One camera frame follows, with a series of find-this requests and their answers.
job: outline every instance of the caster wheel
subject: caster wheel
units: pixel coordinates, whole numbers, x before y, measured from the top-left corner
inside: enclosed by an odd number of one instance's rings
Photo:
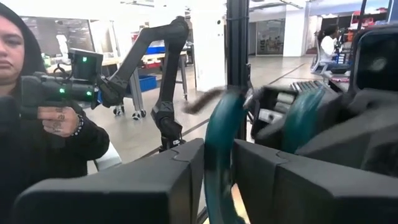
[[[113,109],[113,114],[115,114],[116,116],[119,116],[122,114],[122,110],[115,108],[115,109]]]
[[[141,114],[140,114],[140,112],[134,112],[134,113],[132,114],[132,119],[135,120],[135,121],[138,121],[139,119],[141,119]]]
[[[145,110],[141,110],[141,117],[145,118],[147,116],[147,112]]]

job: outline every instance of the window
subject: window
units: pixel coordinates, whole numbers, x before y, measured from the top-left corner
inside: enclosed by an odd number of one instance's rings
[[[116,41],[112,22],[91,20],[90,29],[93,35],[95,51],[103,54],[104,58],[115,57],[113,46],[116,45]]]
[[[62,57],[69,48],[94,51],[87,20],[46,17],[22,19],[34,33],[42,52],[52,58]]]
[[[261,21],[257,24],[257,54],[282,55],[284,52],[285,19]]]

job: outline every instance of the blue bin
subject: blue bin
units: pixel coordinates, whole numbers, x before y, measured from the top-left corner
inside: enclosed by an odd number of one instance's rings
[[[161,47],[148,47],[147,52],[145,54],[161,54],[166,51],[164,46]]]
[[[153,75],[140,75],[139,86],[143,92],[155,89],[157,87],[156,77]]]

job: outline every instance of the dark hair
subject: dark hair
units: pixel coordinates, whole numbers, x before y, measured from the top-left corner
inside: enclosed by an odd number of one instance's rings
[[[25,59],[20,75],[31,75],[34,72],[46,72],[39,43],[25,22],[14,11],[2,3],[0,3],[0,16],[3,16],[15,24],[19,30],[21,30],[25,40]]]
[[[336,30],[338,29],[338,25],[337,24],[333,24],[333,25],[329,25],[325,30],[321,30],[318,33],[318,44],[320,45],[323,38],[325,38],[328,35],[332,35],[336,32]]]

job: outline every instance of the person in white shirt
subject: person in white shirt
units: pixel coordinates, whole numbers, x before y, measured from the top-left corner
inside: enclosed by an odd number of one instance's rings
[[[336,56],[335,45],[337,38],[337,25],[330,25],[325,30],[321,30],[318,34],[318,43],[320,43],[320,65],[328,64],[328,70],[331,68],[346,67],[346,65],[337,64],[333,61],[333,57]]]

